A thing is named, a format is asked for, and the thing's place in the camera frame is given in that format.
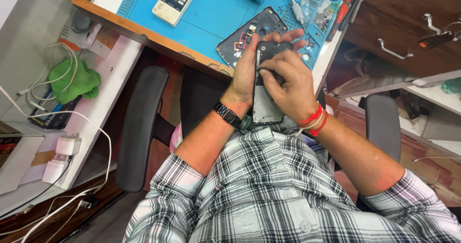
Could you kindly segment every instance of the person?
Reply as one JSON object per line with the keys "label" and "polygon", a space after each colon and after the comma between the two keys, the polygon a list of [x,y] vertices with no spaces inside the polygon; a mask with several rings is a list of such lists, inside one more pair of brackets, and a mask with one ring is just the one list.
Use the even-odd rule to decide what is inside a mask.
{"label": "person", "polygon": [[[246,113],[258,41],[254,35],[220,99],[242,122],[206,115],[152,178],[124,242],[461,242],[456,217],[423,181],[319,107],[312,73],[296,54],[305,40],[261,63],[264,85],[286,116],[280,125],[253,127]],[[280,86],[268,70],[286,82]],[[309,118],[315,140],[291,136]],[[373,212],[357,209],[335,181],[327,152]]]}

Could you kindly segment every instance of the watch strap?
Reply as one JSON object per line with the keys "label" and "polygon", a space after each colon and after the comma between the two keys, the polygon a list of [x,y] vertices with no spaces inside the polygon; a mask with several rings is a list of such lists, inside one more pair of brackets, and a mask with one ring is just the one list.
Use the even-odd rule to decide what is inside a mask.
{"label": "watch strap", "polygon": [[220,101],[216,103],[216,105],[213,107],[213,110],[216,111],[224,121],[232,125],[233,127],[237,128],[240,123],[242,123],[242,120],[229,108],[227,108],[224,104],[222,104]]}

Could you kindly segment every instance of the plaid shirt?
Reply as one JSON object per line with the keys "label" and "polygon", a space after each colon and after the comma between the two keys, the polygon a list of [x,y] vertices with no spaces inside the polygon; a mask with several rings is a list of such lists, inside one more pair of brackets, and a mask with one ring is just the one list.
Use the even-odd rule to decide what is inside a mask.
{"label": "plaid shirt", "polygon": [[207,177],[171,154],[128,224],[124,242],[461,242],[461,226],[406,170],[359,211],[314,141],[297,126],[245,118]]}

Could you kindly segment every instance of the hand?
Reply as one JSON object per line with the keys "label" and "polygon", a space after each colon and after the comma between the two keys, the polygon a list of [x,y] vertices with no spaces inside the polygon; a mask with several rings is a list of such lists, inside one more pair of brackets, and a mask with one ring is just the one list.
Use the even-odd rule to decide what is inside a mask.
{"label": "hand", "polygon": [[[302,29],[288,31],[280,36],[279,33],[270,33],[263,37],[262,40],[275,42],[291,42],[304,34]],[[250,109],[253,104],[253,87],[255,85],[255,56],[256,46],[259,42],[259,36],[254,34],[250,43],[246,46],[242,57],[237,62],[234,79],[229,88],[223,95],[223,99],[237,103],[245,104]],[[293,52],[298,51],[306,45],[305,40],[298,40],[293,43]]]}
{"label": "hand", "polygon": [[[283,51],[264,61],[260,68],[264,68],[260,70],[264,86],[286,116],[299,124],[317,111],[312,72],[299,55]],[[267,69],[276,71],[286,82],[280,86]]]}

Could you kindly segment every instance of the red thread bracelet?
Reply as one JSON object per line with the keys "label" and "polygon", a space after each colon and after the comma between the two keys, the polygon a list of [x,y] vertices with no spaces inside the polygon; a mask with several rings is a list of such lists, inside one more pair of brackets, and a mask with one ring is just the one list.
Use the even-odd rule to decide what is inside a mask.
{"label": "red thread bracelet", "polygon": [[320,125],[320,127],[316,130],[310,130],[309,131],[309,134],[316,137],[319,135],[319,131],[323,128],[323,126],[325,126],[325,123],[326,123],[326,118],[328,117],[328,113],[325,115],[325,119],[323,120],[323,123],[322,125]]}
{"label": "red thread bracelet", "polygon": [[302,125],[300,125],[301,128],[303,128],[303,126],[306,126],[308,125],[310,122],[312,122],[313,120],[315,120],[316,118],[318,118],[320,116],[320,114],[322,114],[322,111],[323,111],[323,108],[322,106],[319,104],[319,108],[317,109],[317,113],[313,113],[311,114],[311,116],[305,120],[302,120],[300,121],[299,123],[303,123]]}

